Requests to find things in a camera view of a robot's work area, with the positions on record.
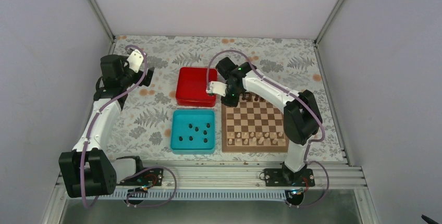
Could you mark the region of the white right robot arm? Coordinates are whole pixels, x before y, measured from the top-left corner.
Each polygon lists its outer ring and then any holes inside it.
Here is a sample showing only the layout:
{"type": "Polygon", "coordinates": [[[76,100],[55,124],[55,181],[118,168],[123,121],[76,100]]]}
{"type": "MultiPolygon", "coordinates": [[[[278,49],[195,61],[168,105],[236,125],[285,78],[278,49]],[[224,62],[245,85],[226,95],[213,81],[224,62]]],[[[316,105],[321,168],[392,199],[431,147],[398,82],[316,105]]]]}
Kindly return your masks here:
{"type": "Polygon", "coordinates": [[[216,65],[225,82],[210,82],[208,93],[221,96],[221,103],[237,107],[240,96],[251,92],[275,106],[283,116],[283,132],[289,139],[288,152],[282,163],[285,184],[295,186],[307,169],[306,156],[313,136],[324,133],[322,117],[314,94],[305,90],[284,87],[265,76],[255,65],[247,61],[238,66],[225,57],[216,65]]]}

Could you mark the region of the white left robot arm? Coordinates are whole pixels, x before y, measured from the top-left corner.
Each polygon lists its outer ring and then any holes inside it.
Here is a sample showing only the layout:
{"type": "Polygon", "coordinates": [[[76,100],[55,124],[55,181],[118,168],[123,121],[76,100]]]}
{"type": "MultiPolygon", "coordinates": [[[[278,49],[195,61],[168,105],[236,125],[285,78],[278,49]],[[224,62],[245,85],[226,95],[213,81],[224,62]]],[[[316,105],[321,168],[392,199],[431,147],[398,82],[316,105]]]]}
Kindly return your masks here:
{"type": "Polygon", "coordinates": [[[121,175],[105,154],[111,130],[128,93],[137,86],[149,86],[153,76],[145,53],[137,50],[129,56],[106,55],[100,61],[102,75],[95,86],[90,119],[77,144],[58,159],[71,198],[114,192],[121,175]]]}

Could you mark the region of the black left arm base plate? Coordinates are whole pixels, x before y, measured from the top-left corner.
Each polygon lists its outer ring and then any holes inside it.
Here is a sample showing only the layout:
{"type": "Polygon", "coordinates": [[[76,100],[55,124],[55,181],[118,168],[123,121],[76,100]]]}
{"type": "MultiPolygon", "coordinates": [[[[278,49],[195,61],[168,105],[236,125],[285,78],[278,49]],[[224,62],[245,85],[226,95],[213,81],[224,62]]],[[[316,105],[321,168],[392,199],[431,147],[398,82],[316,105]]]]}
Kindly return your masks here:
{"type": "Polygon", "coordinates": [[[122,180],[119,185],[135,187],[161,186],[163,180],[163,172],[164,169],[162,168],[149,169],[136,177],[122,180]]]}

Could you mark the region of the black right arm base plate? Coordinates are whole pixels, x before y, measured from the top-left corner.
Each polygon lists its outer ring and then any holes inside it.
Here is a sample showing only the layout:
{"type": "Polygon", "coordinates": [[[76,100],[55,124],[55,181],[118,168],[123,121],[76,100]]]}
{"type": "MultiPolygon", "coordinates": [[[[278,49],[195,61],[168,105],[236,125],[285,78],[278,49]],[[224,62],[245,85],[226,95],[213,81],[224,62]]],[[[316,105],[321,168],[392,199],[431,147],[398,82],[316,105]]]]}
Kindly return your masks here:
{"type": "Polygon", "coordinates": [[[285,177],[281,168],[264,169],[259,177],[265,182],[266,187],[315,186],[313,170],[308,168],[303,169],[296,178],[293,178],[292,176],[285,177]]]}

